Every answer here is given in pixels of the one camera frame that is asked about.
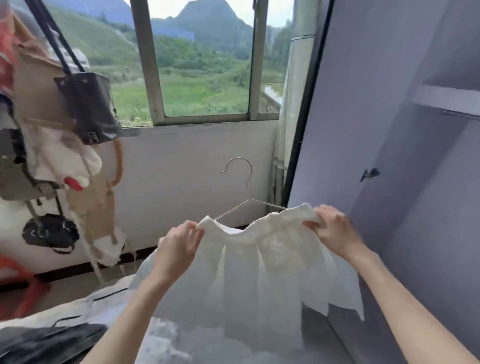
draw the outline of window pane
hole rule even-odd
[[[264,67],[258,112],[278,113],[282,108],[292,40],[294,0],[270,0],[268,3]]]
[[[149,0],[165,114],[248,111],[251,0]]]
[[[122,125],[152,125],[130,6],[123,0],[50,0],[45,4],[85,70],[110,79]],[[27,16],[23,19],[27,26],[35,26],[34,20],[28,21],[31,13],[23,1],[13,0],[12,5]],[[56,58],[53,50],[50,53]],[[66,60],[73,65],[68,54]]]

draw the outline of floor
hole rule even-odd
[[[125,276],[135,274],[136,269],[133,263],[123,265]],[[107,286],[115,284],[124,274],[120,266],[106,268],[102,270],[102,275],[107,282]],[[83,298],[92,292],[102,288],[95,273],[86,273],[79,276],[60,279],[50,283],[51,290],[47,293],[33,308],[31,314],[48,310],[59,304],[68,303],[79,298]],[[3,309],[12,311],[25,290],[16,290],[11,292],[0,293],[0,303]]]

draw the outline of left hand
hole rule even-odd
[[[192,221],[172,228],[158,242],[152,278],[168,284],[175,283],[192,264],[204,235],[205,231],[198,230],[197,223]]]

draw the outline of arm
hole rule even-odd
[[[190,267],[205,232],[186,221],[158,243],[152,273],[142,282],[115,324],[81,364],[133,364],[153,312],[165,293]]]
[[[363,277],[409,364],[480,363],[363,244],[344,214],[330,206],[315,211],[322,226],[303,224]]]

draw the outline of sky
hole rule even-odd
[[[268,25],[282,27],[292,19],[294,0],[270,0],[268,4]],[[148,6],[152,18],[165,19],[176,17],[189,0],[149,0]],[[237,16],[253,26],[253,0],[227,0]]]

